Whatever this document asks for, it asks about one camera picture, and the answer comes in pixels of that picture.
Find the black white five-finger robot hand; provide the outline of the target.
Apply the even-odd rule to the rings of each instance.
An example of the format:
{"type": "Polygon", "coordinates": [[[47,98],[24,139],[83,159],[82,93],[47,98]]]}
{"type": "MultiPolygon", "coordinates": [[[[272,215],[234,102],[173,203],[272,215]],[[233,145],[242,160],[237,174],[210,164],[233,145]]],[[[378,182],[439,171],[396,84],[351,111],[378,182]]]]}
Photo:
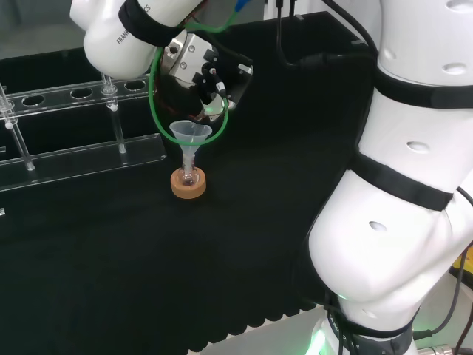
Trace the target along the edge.
{"type": "Polygon", "coordinates": [[[167,123],[189,120],[213,126],[224,117],[223,103],[220,107],[216,104],[211,112],[201,101],[196,86],[184,88],[170,75],[156,74],[153,94],[157,114],[167,123]]]}

